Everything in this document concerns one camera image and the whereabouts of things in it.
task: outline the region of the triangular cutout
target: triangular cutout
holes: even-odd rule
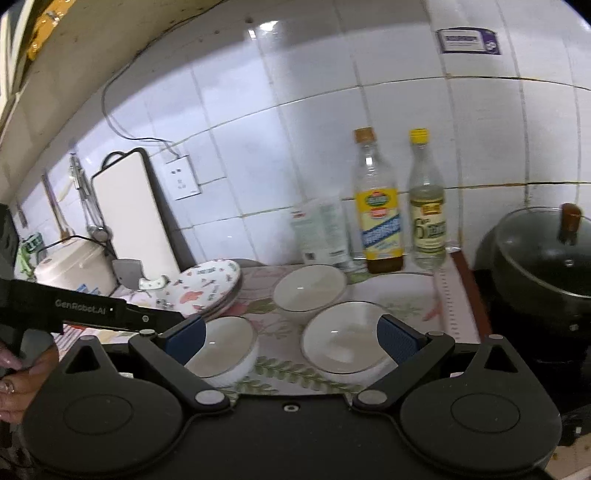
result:
[[[513,365],[513,362],[509,359],[505,350],[498,345],[492,348],[491,354],[488,356],[484,368],[487,370],[498,370],[512,374],[517,373],[515,365]]]
[[[80,372],[92,372],[100,368],[99,362],[95,357],[95,353],[89,346],[83,346],[75,359],[71,361],[66,370],[67,374],[77,374]]]

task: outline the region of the tiled wall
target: tiled wall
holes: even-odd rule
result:
[[[502,55],[440,54],[434,32],[450,27],[496,31]],[[203,193],[168,198],[165,219],[183,267],[298,261],[287,208],[325,193],[343,199],[360,250],[352,130],[366,125],[397,172],[404,215],[407,132],[431,129],[450,237],[480,266],[482,239],[514,209],[578,201],[591,213],[590,30],[560,0],[228,0],[146,51],[107,106],[131,135],[190,155]],[[100,93],[20,188],[24,235],[57,238],[39,177],[47,169],[63,191],[70,143],[89,174],[138,146],[108,128]],[[161,175],[171,154],[147,148]],[[61,208],[84,232],[74,190]]]

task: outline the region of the stack of plates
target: stack of plates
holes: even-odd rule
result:
[[[212,320],[232,306],[241,288],[240,265],[232,260],[212,260],[185,270],[158,296],[168,309],[185,318],[198,313]]]

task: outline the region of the blue gripper pad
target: blue gripper pad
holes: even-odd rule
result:
[[[378,320],[380,347],[398,365],[411,358],[427,344],[427,337],[392,315],[382,315]]]
[[[205,344],[205,322],[201,317],[168,338],[163,350],[181,365],[192,359]]]

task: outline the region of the bottle label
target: bottle label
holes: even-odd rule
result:
[[[447,223],[442,197],[433,200],[411,200],[415,249],[425,254],[439,254],[445,249]]]
[[[400,212],[396,189],[373,189],[355,195],[363,251],[367,260],[401,257]]]

